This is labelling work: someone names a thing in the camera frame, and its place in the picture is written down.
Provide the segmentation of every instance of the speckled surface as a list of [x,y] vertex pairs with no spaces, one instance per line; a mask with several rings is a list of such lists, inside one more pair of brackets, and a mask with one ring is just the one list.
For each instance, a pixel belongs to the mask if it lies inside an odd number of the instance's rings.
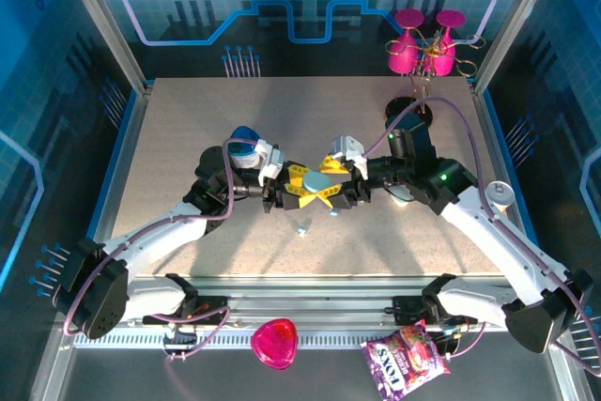
[[[159,79],[148,105],[114,235],[163,214],[194,182],[206,147],[239,125],[277,143],[288,160],[316,168],[332,138],[351,134],[368,148],[384,131],[389,100],[409,95],[400,77]],[[437,79],[432,94],[454,101],[475,129],[485,183],[493,170],[469,88],[461,77]],[[466,133],[452,112],[432,104],[431,139],[440,156],[474,171]],[[390,154],[384,144],[373,156]],[[297,233],[302,225],[305,238]],[[258,200],[236,204],[219,229],[185,245],[150,273],[396,274],[498,273],[458,230],[417,203],[397,207],[386,193],[372,204],[330,215],[316,200],[306,208],[263,213]]]

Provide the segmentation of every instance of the purple candy bag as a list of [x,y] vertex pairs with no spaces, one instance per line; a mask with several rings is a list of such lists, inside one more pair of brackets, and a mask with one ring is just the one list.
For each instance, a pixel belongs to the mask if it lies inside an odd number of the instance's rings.
[[362,343],[383,401],[399,401],[436,376],[449,373],[424,325],[422,320],[388,337]]

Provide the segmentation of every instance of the yellow plastic piece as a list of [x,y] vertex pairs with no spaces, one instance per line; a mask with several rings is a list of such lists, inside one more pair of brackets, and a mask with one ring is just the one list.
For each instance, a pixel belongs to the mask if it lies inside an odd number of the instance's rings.
[[305,166],[298,166],[297,164],[291,164],[288,166],[288,174],[290,175],[290,183],[295,187],[302,187],[302,178],[311,172],[311,170]]
[[336,159],[331,157],[331,154],[326,155],[326,158],[319,164],[319,172],[324,174],[348,174],[348,170]]
[[328,198],[330,196],[338,194],[340,190],[342,190],[342,183],[339,183],[338,185],[332,185],[330,188],[321,190],[320,192],[317,192],[316,195],[326,204],[326,206],[328,206],[329,208],[333,208],[333,205],[331,204],[330,199]]
[[316,193],[307,192],[304,188],[295,187],[294,185],[291,185],[289,183],[286,183],[284,187],[287,192],[299,197],[300,208],[306,207],[311,201],[313,201],[317,197]]

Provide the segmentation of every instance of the round black base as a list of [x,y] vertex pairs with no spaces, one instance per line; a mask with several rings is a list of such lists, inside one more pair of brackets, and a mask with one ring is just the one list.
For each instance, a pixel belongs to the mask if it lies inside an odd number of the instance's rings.
[[[388,105],[386,105],[386,110],[384,114],[386,115],[386,119],[389,119],[391,116],[396,116],[400,114],[403,110],[405,110],[411,103],[413,103],[415,98],[411,96],[402,96],[400,98],[394,98]],[[427,104],[420,105],[419,107],[415,107],[413,110],[420,119],[425,122],[425,125],[430,127],[432,125],[432,121],[434,120],[434,116],[432,115],[432,110],[428,107]]]

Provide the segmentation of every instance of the pink heart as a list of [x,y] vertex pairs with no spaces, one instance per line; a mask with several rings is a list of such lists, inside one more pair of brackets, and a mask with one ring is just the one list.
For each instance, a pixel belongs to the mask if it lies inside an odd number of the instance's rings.
[[286,318],[265,323],[251,338],[251,348],[259,361],[276,370],[285,370],[292,364],[298,346],[297,328]]

